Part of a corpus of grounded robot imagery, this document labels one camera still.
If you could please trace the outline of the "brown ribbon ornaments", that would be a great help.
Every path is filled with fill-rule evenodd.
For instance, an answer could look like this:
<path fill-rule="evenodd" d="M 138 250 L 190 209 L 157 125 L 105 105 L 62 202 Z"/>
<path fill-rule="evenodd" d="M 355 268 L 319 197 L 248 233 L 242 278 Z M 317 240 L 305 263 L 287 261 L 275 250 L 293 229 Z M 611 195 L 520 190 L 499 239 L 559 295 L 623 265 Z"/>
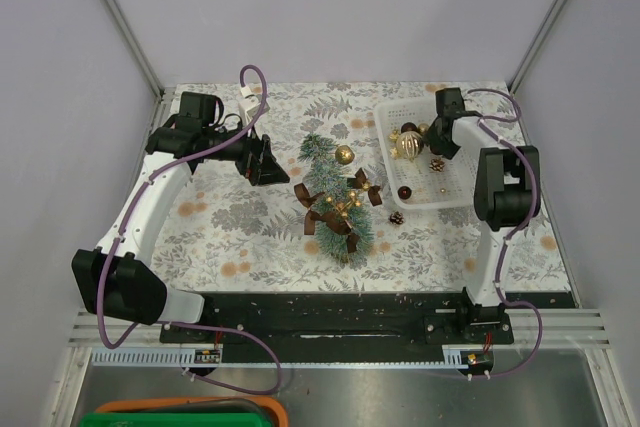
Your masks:
<path fill-rule="evenodd" d="M 314 235 L 316 223 L 323 223 L 334 234 L 345 240 L 346 256 L 357 252 L 360 236 L 356 233 L 350 212 L 360 208 L 360 195 L 366 193 L 372 206 L 382 204 L 381 187 L 369 181 L 360 168 L 354 177 L 348 178 L 348 192 L 345 200 L 338 200 L 325 192 L 311 195 L 304 183 L 294 186 L 294 194 L 300 204 L 307 209 L 304 217 L 303 234 Z"/>

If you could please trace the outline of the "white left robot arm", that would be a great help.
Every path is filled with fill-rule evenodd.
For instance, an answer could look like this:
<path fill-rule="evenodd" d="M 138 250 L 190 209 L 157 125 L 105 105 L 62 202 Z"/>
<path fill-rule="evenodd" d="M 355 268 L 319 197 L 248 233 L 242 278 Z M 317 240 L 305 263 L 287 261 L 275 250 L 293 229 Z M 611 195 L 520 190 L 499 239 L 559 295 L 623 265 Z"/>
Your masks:
<path fill-rule="evenodd" d="M 269 136 L 249 124 L 261 101 L 247 88 L 241 92 L 233 130 L 224 125 L 219 97 L 184 92 L 178 112 L 150 135 L 140 175 L 113 226 L 94 249 L 80 249 L 72 259 L 88 312 L 144 325 L 182 322 L 196 342 L 214 336 L 217 319 L 204 309 L 204 297 L 168 287 L 150 264 L 166 217 L 200 163 L 229 161 L 253 186 L 289 182 Z"/>

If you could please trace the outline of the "gold glitter bauble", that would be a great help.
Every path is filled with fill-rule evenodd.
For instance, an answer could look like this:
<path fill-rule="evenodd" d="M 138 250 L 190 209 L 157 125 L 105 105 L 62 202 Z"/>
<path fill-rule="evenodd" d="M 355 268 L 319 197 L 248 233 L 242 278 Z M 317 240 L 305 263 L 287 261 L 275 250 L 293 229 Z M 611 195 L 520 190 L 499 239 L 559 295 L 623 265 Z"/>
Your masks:
<path fill-rule="evenodd" d="M 348 145 L 340 145 L 336 148 L 334 157 L 338 164 L 346 166 L 355 160 L 355 153 Z"/>

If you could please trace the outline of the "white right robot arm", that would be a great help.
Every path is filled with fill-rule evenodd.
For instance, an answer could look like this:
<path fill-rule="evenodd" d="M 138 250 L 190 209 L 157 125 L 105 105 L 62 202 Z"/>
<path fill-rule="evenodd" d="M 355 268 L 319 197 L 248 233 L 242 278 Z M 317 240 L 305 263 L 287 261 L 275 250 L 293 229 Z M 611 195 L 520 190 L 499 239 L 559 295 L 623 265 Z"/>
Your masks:
<path fill-rule="evenodd" d="M 516 147 L 487 125 L 489 120 L 517 123 L 521 108 L 510 95 L 496 89 L 475 88 L 508 100 L 510 118 L 468 110 L 462 91 L 436 92 L 436 118 L 424 135 L 431 153 L 453 159 L 463 151 L 477 160 L 473 206 L 482 222 L 477 271 L 466 286 L 474 306 L 493 308 L 508 302 L 501 276 L 513 238 L 538 215 L 541 207 L 539 151 L 532 145 Z"/>

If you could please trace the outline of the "small green christmas tree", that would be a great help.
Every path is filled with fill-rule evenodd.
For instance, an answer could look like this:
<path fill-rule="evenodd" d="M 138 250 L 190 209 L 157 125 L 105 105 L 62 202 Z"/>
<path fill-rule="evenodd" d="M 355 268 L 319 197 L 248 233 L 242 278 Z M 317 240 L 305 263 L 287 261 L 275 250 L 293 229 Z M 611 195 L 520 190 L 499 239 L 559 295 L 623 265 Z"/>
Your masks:
<path fill-rule="evenodd" d="M 308 134 L 302 141 L 298 159 L 307 162 L 310 170 L 301 183 L 305 184 L 311 195 L 325 192 L 338 200 L 346 199 L 348 178 L 354 177 L 358 170 L 350 170 L 355 160 L 346 166 L 336 162 L 334 153 L 338 146 L 332 139 L 315 133 Z M 360 236 L 356 253 L 346 256 L 344 238 L 334 234 L 321 222 L 316 223 L 314 235 L 306 235 L 316 240 L 324 255 L 343 265 L 362 263 L 373 246 L 372 219 L 368 210 L 372 205 L 366 193 L 361 194 L 360 199 L 362 206 L 350 212 L 350 220 Z"/>

